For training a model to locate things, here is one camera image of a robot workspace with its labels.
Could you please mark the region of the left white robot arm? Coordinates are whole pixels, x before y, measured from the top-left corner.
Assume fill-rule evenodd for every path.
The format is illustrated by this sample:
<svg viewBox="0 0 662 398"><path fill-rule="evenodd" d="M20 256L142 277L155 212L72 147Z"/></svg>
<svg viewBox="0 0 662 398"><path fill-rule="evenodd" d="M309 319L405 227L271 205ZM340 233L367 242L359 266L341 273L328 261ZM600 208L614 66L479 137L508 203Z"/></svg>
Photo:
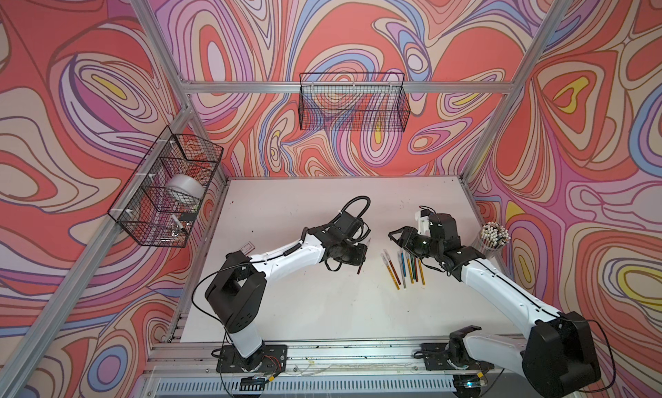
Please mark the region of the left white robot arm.
<svg viewBox="0 0 662 398"><path fill-rule="evenodd" d="M318 227L305 227L300 238L263 254L248 256L234 251L204 293L232 346L244 360L263 353L264 341L254 320L260 311L267 284L322 263L337 272L344 265L365 263L371 229L360 217L341 212Z"/></svg>

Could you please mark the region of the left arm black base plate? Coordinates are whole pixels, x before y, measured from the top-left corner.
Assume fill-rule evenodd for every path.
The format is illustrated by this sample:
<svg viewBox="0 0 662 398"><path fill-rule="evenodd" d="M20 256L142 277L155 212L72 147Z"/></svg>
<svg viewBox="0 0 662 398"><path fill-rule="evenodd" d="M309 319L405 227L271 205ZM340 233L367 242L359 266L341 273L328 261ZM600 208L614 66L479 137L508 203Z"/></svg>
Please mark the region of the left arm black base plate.
<svg viewBox="0 0 662 398"><path fill-rule="evenodd" d="M234 346L222 346L212 351L219 374L265 373L279 374L286 370L288 346L268 344L248 358L243 358Z"/></svg>

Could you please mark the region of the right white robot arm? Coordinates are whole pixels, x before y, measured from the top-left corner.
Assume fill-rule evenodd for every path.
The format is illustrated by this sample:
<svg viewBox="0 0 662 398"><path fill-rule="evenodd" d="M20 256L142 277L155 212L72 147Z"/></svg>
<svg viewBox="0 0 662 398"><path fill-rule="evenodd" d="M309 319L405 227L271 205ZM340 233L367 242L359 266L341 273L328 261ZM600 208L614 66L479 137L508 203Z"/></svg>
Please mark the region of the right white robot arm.
<svg viewBox="0 0 662 398"><path fill-rule="evenodd" d="M464 246L455 219L423 208L417 227L389 232L389 239L417 259L474 289L506 316L524 340L488 334L472 325L449 335L443 356L459 370L489 363L524 377L543 397L564 397L602 377L589 320L563 313L523 291L482 251Z"/></svg>

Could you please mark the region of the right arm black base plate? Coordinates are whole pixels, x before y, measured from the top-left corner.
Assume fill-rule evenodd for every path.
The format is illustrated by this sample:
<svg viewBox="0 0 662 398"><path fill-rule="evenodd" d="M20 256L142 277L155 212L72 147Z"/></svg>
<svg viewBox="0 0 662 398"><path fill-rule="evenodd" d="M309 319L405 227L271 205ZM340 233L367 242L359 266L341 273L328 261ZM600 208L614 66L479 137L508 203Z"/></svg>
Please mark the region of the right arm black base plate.
<svg viewBox="0 0 662 398"><path fill-rule="evenodd" d="M413 353L413 358L421 359L428 371L474 370L486 372L495 368L493 364L469 358L465 352L460 351L453 343L420 344L420 349Z"/></svg>

